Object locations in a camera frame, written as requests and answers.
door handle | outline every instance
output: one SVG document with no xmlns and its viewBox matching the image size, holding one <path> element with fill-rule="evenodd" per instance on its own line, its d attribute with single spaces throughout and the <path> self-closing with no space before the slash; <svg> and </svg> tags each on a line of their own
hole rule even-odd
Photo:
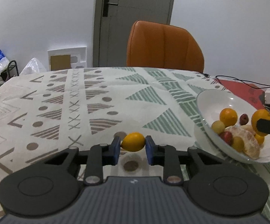
<svg viewBox="0 0 270 224">
<path fill-rule="evenodd" d="M 109 0 L 104 0 L 103 17 L 108 16 L 109 5 L 118 6 L 118 3 L 112 3 L 109 2 Z"/>
</svg>

door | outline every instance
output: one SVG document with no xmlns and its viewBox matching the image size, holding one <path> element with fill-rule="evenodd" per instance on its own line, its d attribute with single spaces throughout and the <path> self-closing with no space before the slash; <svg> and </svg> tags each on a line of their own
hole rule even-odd
<svg viewBox="0 0 270 224">
<path fill-rule="evenodd" d="M 166 24 L 173 0 L 103 0 L 99 66 L 126 66 L 127 42 L 137 20 Z"/>
</svg>

bowl rim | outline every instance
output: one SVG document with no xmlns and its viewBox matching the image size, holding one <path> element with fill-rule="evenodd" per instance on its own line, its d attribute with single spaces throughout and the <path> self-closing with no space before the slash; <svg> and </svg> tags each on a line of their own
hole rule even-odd
<svg viewBox="0 0 270 224">
<path fill-rule="evenodd" d="M 198 95 L 197 95 L 197 97 L 196 97 L 196 108 L 197 108 L 197 110 L 198 110 L 198 113 L 200 114 L 200 118 L 201 118 L 201 122 L 203 122 L 203 124 L 205 124 L 205 125 L 207 125 L 207 127 L 208 127 L 208 129 L 210 130 L 210 131 L 212 131 L 213 133 L 215 133 L 213 130 L 212 130 L 212 128 L 209 126 L 209 123 L 206 121 L 206 119 L 203 117 L 203 115 L 201 114 L 201 111 L 200 111 L 200 109 L 199 109 L 199 107 L 198 107 L 198 97 L 199 97 L 199 95 L 201 95 L 203 92 L 205 92 L 205 91 L 209 91 L 209 90 L 215 90 L 215 91 L 220 91 L 221 93 L 231 93 L 232 95 L 234 95 L 234 97 L 236 97 L 236 98 L 238 98 L 238 99 L 241 99 L 241 100 L 243 100 L 242 98 L 240 98 L 239 96 L 237 96 L 237 95 L 235 95 L 235 94 L 233 94 L 231 91 L 222 91 L 222 90 L 219 90 L 219 89 L 214 89 L 214 88 L 212 88 L 212 89 L 206 89 L 206 90 L 204 90 L 204 91 L 202 91 L 202 92 L 200 92 Z M 211 140 L 211 142 L 218 148 L 218 149 L 220 149 L 222 152 L 224 152 L 219 146 L 217 146 L 214 142 L 213 142 L 213 140 L 207 135 L 207 137 Z M 270 161 L 267 161 L 267 162 L 259 162 L 258 161 L 258 159 L 256 159 L 256 160 L 254 160 L 254 159 L 252 159 L 252 158 L 249 158 L 246 154 L 244 154 L 244 153 L 240 153 L 240 152 L 237 152 L 235 149 L 233 149 L 230 145 L 228 145 L 228 144 L 226 144 L 225 143 L 225 146 L 226 147 L 228 147 L 228 149 L 230 149 L 232 152 L 234 152 L 234 153 L 236 153 L 237 155 L 239 155 L 239 156 L 241 156 L 241 157 L 243 157 L 246 161 L 248 161 L 250 164 L 251 163 L 259 163 L 259 164 L 265 164 L 265 163 L 269 163 Z"/>
</svg>

metal screw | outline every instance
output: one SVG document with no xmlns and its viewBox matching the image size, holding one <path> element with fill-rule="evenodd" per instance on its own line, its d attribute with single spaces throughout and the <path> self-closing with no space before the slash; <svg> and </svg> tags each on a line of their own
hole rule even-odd
<svg viewBox="0 0 270 224">
<path fill-rule="evenodd" d="M 167 179 L 167 182 L 170 183 L 170 184 L 177 184 L 179 183 L 182 179 L 178 176 L 169 176 Z"/>
<path fill-rule="evenodd" d="M 88 184 L 96 184 L 100 181 L 100 178 L 98 176 L 88 176 L 85 181 Z"/>
</svg>

patterned tablecloth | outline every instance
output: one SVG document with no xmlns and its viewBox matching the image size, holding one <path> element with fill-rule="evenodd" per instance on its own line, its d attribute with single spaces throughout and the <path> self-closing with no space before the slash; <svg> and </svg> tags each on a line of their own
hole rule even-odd
<svg viewBox="0 0 270 224">
<path fill-rule="evenodd" d="M 138 131 L 178 150 L 200 147 L 260 175 L 270 189 L 270 164 L 236 162 L 203 133 L 196 96 L 215 88 L 226 90 L 198 72 L 157 68 L 70 69 L 14 77 L 0 88 L 0 181 L 69 146 L 88 150 L 111 143 L 114 135 L 123 138 Z M 117 166 L 104 167 L 105 176 L 162 174 L 161 167 L 147 164 L 144 149 L 120 155 Z M 137 166 L 130 166 L 130 160 Z M 263 214 L 270 219 L 270 197 Z"/>
</svg>

